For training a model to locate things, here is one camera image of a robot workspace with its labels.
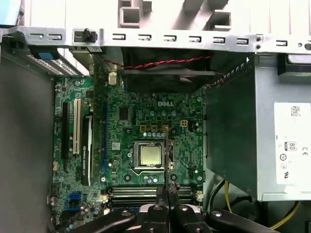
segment white label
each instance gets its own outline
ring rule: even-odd
[[[111,148],[112,148],[112,150],[120,150],[121,144],[119,142],[113,142],[113,143],[111,143]]]
[[[276,182],[303,183],[311,175],[311,104],[274,103]]]
[[[101,47],[88,47],[87,49],[90,52],[102,52]]]

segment yellow wire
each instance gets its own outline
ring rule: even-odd
[[[232,209],[230,206],[230,201],[229,201],[229,182],[225,181],[225,202],[227,204],[228,210],[232,213]],[[293,209],[292,212],[290,212],[286,217],[284,217],[282,220],[280,220],[279,222],[277,222],[276,224],[274,224],[273,226],[271,226],[270,228],[275,230],[276,228],[279,228],[280,226],[282,226],[285,222],[287,222],[288,220],[290,220],[294,214],[297,212],[299,206],[300,206],[300,202],[298,203],[298,205]]]
[[[225,202],[227,204],[228,210],[232,213],[232,209],[229,201],[229,182],[225,181]]]
[[[293,211],[288,214],[285,218],[283,218],[280,222],[274,224],[272,227],[270,227],[271,229],[275,230],[276,228],[279,228],[280,226],[282,226],[285,222],[287,222],[288,220],[291,219],[291,217],[294,216],[294,214],[297,212],[298,208],[300,206],[300,202],[298,203],[298,205],[293,209]]]

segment white connector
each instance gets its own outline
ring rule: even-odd
[[[81,99],[74,99],[73,103],[73,153],[80,152],[80,128],[81,128]]]

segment red and black wire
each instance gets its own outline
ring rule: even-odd
[[[118,67],[122,67],[124,69],[144,69],[144,68],[151,68],[151,67],[157,67],[159,65],[163,65],[163,64],[180,64],[180,63],[190,63],[190,62],[194,62],[194,61],[199,61],[199,60],[203,60],[203,59],[210,59],[212,56],[200,56],[200,57],[192,57],[190,59],[171,59],[171,60],[162,60],[162,61],[157,61],[157,62],[149,62],[146,64],[142,64],[142,65],[136,65],[136,66],[125,66],[123,64],[111,61],[109,59],[106,59],[104,57],[101,57],[101,59],[105,62],[111,63],[113,65],[116,65]],[[213,86],[220,86],[221,84],[223,84],[226,81],[226,77],[219,72],[215,72],[216,74],[220,74],[222,75],[222,78],[218,79],[217,81],[215,81],[214,83],[211,84],[207,84],[207,86],[209,87],[213,87]]]

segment motherboard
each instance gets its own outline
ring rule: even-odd
[[[93,77],[57,78],[48,198],[54,224],[68,232],[114,209],[154,202],[166,155],[169,182],[193,203],[204,181],[204,94],[204,87],[128,92],[121,72],[98,66]]]

